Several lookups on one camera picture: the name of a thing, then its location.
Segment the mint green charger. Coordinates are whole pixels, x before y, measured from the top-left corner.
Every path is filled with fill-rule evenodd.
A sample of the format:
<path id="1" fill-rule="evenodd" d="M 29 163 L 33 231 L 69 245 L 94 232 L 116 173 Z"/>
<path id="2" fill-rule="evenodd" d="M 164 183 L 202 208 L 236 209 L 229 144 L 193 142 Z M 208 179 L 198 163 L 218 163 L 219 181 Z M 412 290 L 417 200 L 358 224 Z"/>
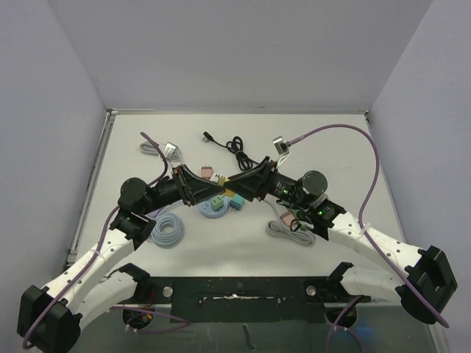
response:
<path id="1" fill-rule="evenodd" d="M 213 211 L 219 211 L 224 208 L 224 197 L 215 196 L 210 200 L 210 206 Z"/>

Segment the yellow charger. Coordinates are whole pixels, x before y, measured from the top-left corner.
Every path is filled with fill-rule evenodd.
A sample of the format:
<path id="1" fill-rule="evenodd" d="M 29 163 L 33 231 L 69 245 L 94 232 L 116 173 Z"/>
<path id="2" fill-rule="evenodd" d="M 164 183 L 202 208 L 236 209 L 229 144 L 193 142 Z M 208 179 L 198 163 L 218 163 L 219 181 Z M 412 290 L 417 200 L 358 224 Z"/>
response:
<path id="1" fill-rule="evenodd" d="M 222 195 L 227 197 L 234 197 L 235 193 L 225 186 L 226 181 L 227 180 L 224 177 L 218 180 L 218 185 L 224 188 L 224 192 L 222 193 Z"/>

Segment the teal charger dark base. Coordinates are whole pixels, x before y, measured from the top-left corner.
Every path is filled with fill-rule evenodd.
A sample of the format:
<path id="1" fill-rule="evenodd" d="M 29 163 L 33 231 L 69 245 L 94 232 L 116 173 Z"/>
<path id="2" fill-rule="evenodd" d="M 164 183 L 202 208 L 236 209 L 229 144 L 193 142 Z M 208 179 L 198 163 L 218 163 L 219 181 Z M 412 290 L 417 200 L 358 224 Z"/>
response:
<path id="1" fill-rule="evenodd" d="M 242 196 L 235 194 L 229 202 L 229 207 L 232 210 L 240 211 L 241 208 L 244 206 L 244 203 L 245 199 Z"/>

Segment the small pink charger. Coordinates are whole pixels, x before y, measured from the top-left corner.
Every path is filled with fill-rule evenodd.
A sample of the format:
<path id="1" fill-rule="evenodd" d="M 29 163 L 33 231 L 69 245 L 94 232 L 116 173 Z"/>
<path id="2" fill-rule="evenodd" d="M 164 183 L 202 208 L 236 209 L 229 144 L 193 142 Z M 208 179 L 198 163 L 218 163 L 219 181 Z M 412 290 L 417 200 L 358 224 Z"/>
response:
<path id="1" fill-rule="evenodd" d="M 288 228 L 295 227 L 297 225 L 297 219 L 290 211 L 283 213 L 280 216 L 280 221 Z"/>

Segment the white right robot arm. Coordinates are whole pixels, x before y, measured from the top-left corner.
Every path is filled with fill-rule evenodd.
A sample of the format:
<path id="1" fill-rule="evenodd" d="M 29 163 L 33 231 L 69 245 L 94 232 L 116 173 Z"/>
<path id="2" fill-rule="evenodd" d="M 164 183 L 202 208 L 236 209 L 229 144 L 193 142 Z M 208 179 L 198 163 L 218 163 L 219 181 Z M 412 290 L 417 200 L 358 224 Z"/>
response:
<path id="1" fill-rule="evenodd" d="M 327 179 L 308 171 L 294 180 L 265 159 L 251 171 L 227 178 L 221 185 L 248 201 L 270 195 L 296 210 L 313 233 L 370 259 L 398 280 L 392 292 L 407 313 L 426 324 L 448 324 L 442 311 L 457 289 L 446 254 L 435 246 L 422 249 L 396 240 L 365 224 L 326 195 Z"/>

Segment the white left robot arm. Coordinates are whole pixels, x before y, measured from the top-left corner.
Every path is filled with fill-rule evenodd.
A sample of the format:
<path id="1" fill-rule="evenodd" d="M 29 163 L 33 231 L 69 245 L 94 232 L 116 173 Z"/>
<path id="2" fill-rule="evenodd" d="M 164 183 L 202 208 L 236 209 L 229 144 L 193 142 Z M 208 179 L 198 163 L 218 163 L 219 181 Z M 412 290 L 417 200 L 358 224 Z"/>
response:
<path id="1" fill-rule="evenodd" d="M 221 185 L 196 176 L 185 165 L 150 184 L 139 178 L 125 181 L 98 242 L 61 275 L 23 293 L 17 328 L 23 348 L 69 352 L 82 330 L 113 305 L 146 299 L 150 284 L 135 265 L 111 279 L 105 275 L 150 236 L 156 224 L 150 213 L 176 202 L 194 206 L 223 192 Z"/>

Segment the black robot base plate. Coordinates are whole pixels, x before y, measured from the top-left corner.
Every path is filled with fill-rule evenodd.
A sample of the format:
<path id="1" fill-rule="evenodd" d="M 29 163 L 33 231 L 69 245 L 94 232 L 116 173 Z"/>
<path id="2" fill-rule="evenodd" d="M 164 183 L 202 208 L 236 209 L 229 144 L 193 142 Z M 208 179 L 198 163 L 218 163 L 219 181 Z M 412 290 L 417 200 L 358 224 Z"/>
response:
<path id="1" fill-rule="evenodd" d="M 354 296 L 327 277 L 151 277 L 125 304 L 168 304 L 191 323 L 324 323 L 325 307 Z"/>

